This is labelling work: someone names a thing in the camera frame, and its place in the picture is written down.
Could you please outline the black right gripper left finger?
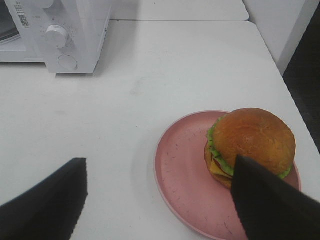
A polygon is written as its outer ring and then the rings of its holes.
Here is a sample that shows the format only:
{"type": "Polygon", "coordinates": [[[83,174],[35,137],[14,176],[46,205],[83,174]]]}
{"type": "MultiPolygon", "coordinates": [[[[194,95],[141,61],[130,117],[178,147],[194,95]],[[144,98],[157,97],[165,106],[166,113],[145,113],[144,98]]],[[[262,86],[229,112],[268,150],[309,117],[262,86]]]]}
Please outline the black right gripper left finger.
{"type": "Polygon", "coordinates": [[[73,158],[0,207],[2,240],[69,240],[88,196],[86,158],[73,158]]]}

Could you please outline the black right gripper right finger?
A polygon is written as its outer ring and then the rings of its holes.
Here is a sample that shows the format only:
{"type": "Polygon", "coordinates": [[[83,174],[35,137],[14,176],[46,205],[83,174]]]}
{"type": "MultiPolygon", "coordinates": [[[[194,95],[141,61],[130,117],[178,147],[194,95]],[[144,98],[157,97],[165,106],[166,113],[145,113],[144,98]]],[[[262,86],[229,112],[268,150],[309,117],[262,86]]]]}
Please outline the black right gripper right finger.
{"type": "Polygon", "coordinates": [[[231,195],[250,240],[318,240],[320,203],[238,155],[231,195]]]}

